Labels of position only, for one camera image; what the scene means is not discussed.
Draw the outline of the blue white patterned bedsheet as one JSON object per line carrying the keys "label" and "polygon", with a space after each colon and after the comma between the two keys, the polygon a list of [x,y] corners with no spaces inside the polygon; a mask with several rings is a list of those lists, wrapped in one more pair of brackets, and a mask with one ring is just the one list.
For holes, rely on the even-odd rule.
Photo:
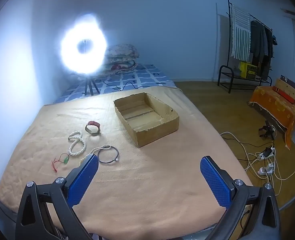
{"label": "blue white patterned bedsheet", "polygon": [[[142,89],[154,86],[175,87],[175,83],[153,64],[138,64],[136,67],[117,71],[113,74],[95,78],[100,94],[108,94],[118,91]],[[94,96],[100,95],[94,90]],[[86,98],[84,96],[84,80],[77,82],[66,90],[54,103],[62,103],[75,99]]]}

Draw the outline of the white striped hanging towel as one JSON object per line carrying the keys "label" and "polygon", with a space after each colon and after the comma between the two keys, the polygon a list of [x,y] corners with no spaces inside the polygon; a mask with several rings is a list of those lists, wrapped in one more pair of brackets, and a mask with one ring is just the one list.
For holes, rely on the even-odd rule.
{"label": "white striped hanging towel", "polygon": [[251,20],[248,12],[231,5],[232,49],[231,56],[239,61],[248,61],[250,55]]}

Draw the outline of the orange cloth covered furniture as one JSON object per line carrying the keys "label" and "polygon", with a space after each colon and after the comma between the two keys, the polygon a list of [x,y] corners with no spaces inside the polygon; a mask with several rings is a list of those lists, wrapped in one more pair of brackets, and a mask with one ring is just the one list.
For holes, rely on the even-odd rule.
{"label": "orange cloth covered furniture", "polygon": [[291,149],[292,133],[295,129],[295,104],[291,104],[272,87],[258,86],[249,100],[250,104],[257,104],[267,111],[280,126],[286,129],[285,146]]}

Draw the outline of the folded floral quilt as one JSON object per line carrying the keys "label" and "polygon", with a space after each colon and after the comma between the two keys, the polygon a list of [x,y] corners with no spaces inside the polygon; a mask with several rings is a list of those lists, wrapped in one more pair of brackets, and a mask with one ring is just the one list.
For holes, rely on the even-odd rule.
{"label": "folded floral quilt", "polygon": [[117,72],[134,68],[140,54],[132,44],[108,46],[105,51],[101,72]]}

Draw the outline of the yellow crate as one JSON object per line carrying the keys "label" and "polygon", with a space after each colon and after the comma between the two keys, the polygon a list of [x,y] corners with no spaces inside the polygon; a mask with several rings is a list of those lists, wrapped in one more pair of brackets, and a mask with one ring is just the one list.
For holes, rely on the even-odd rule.
{"label": "yellow crate", "polygon": [[258,67],[241,61],[239,64],[240,76],[244,79],[255,80]]}

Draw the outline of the cardboard box tray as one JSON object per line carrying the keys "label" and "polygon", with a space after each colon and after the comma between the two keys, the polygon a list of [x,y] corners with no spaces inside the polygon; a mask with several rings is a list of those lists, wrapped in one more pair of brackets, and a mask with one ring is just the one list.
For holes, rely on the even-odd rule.
{"label": "cardboard box tray", "polygon": [[146,92],[114,101],[115,112],[137,147],[143,147],[179,129],[179,115]]}

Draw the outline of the white power strip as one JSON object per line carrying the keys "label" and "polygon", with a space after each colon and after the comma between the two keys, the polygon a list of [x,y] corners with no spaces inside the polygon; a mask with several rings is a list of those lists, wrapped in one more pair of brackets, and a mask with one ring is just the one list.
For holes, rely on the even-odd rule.
{"label": "white power strip", "polygon": [[258,170],[260,176],[271,176],[275,170],[275,154],[276,149],[274,146],[265,148],[258,155],[258,160],[263,161],[265,164]]}

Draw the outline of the wooden box with red item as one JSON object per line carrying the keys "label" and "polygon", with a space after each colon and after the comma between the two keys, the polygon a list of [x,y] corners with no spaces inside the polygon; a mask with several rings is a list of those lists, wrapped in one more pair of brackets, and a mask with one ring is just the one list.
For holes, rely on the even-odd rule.
{"label": "wooden box with red item", "polygon": [[273,90],[289,101],[295,103],[295,82],[281,75],[275,82]]}

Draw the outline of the black tripod stand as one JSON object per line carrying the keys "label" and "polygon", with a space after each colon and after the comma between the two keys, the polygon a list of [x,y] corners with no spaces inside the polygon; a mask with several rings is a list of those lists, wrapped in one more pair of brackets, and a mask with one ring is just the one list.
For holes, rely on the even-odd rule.
{"label": "black tripod stand", "polygon": [[95,79],[92,78],[92,77],[86,77],[85,80],[84,80],[84,96],[86,95],[91,95],[91,96],[94,96],[94,90],[96,90],[96,93],[97,94],[100,94],[100,91],[98,89],[98,86],[95,82]]}

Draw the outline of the dark hanging clothes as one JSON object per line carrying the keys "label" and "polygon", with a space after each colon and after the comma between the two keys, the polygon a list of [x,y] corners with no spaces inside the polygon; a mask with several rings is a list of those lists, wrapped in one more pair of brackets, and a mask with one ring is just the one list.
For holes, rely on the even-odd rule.
{"label": "dark hanging clothes", "polygon": [[276,38],[272,29],[257,20],[251,21],[250,55],[251,64],[257,66],[257,76],[267,80],[271,68],[271,60],[274,57],[273,46],[276,46]]}

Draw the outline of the orange peach blanket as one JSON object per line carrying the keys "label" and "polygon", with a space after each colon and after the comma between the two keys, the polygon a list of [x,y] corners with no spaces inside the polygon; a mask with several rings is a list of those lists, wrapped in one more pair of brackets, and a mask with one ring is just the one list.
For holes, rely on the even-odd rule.
{"label": "orange peach blanket", "polygon": [[43,106],[15,148],[0,180],[0,202],[17,211],[28,181],[52,183],[79,165],[71,158],[57,171],[51,161],[67,152],[68,135],[95,120],[100,136],[84,134],[89,150],[109,144],[120,159],[100,165],[79,205],[78,218],[107,239],[171,239],[198,232],[223,215],[199,163],[209,155],[234,179],[250,184],[235,155],[196,106],[177,88],[150,87],[148,94],[179,115],[178,131],[138,148],[120,122],[115,92]]}

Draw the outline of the black clothes rack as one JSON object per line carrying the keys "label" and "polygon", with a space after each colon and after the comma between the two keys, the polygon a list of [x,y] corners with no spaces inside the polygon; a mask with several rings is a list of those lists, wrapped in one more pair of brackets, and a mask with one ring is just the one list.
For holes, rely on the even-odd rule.
{"label": "black clothes rack", "polygon": [[271,85],[268,74],[273,46],[277,45],[273,29],[231,2],[228,10],[228,57],[219,68],[217,85],[229,93],[252,90],[263,83]]}

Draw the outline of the black clamp on floor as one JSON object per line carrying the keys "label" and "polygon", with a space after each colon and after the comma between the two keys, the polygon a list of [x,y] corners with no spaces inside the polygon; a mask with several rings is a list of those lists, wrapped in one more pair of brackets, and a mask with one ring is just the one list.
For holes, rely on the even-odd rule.
{"label": "black clamp on floor", "polygon": [[272,140],[275,140],[276,134],[276,128],[271,125],[268,120],[266,120],[265,124],[259,128],[259,137],[261,138],[271,138]]}

